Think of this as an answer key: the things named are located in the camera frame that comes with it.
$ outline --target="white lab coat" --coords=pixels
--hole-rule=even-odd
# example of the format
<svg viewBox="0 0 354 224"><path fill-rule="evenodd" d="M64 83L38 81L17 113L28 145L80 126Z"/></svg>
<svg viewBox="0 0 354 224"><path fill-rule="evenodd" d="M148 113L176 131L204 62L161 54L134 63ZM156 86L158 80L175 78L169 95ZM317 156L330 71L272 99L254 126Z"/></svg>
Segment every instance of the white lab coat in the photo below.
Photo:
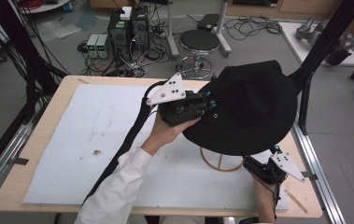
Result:
<svg viewBox="0 0 354 224"><path fill-rule="evenodd" d="M125 224L152 156L140 147L118 159L119 166L78 212L75 224ZM204 223L204 217L162 217L162 223Z"/></svg>

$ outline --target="wooden table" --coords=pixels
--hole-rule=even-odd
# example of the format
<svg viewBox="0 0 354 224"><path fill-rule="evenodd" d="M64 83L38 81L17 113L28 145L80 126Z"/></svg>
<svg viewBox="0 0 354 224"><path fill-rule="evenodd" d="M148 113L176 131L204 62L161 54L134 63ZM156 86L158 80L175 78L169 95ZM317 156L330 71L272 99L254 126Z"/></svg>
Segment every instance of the wooden table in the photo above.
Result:
<svg viewBox="0 0 354 224"><path fill-rule="evenodd" d="M26 165L15 164L7 179L0 188L0 211L8 212L56 212L76 213L79 205L57 204L26 204L22 199L34 177L35 168L43 151L46 149L64 111L72 99L79 84L105 84L124 86L149 86L159 79L125 78L125 77L65 77L59 89L54 94L49 106L35 127L30 139L21 152L20 158L29 160ZM186 88L199 89L204 81L185 80ZM284 152L289 152L296 161L299 169L305 168L297 150L296 144L289 133L280 143ZM289 177L282 185L289 196L290 209L277 214L280 217L320 217L322 210L318 198L309 181L301 183ZM133 207L132 214L142 215L185 215L185 216L217 216L217 217L250 217L255 212L220 208L217 210L202 209L167 209L156 207Z"/></svg>

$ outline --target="black stool seat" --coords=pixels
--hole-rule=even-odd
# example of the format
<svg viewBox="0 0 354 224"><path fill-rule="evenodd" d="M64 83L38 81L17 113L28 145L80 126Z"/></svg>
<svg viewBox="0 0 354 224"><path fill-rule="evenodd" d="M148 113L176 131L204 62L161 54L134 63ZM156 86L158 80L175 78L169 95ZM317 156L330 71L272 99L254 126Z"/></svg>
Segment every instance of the black stool seat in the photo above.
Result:
<svg viewBox="0 0 354 224"><path fill-rule="evenodd" d="M179 41L188 49L197 51L210 51L216 49L219 45L219 40L216 35L204 30L189 30L184 32Z"/></svg>

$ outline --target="hat brim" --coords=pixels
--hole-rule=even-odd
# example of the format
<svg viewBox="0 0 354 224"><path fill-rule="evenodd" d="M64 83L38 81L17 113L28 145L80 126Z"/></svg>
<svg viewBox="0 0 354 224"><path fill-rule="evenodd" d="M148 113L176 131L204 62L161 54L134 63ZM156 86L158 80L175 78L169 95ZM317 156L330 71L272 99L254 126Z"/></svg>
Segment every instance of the hat brim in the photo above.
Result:
<svg viewBox="0 0 354 224"><path fill-rule="evenodd" d="M279 104L272 115L258 125L248 128L214 127L206 119L212 119L212 111L186 129L183 134L194 144L224 155L247 156L265 151L278 144L290 131L296 118L297 93L292 80L282 72L274 71L279 83ZM210 83L200 89L209 91Z"/></svg>

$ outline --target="black bucket hat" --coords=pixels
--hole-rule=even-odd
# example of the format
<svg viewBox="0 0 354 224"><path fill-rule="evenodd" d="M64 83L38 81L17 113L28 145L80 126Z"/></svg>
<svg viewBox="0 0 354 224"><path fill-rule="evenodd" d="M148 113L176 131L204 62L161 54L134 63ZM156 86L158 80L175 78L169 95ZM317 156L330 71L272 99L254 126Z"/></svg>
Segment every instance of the black bucket hat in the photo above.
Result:
<svg viewBox="0 0 354 224"><path fill-rule="evenodd" d="M296 117L295 86L277 61L225 67L199 91L220 100L183 134L220 154L263 152L287 135Z"/></svg>

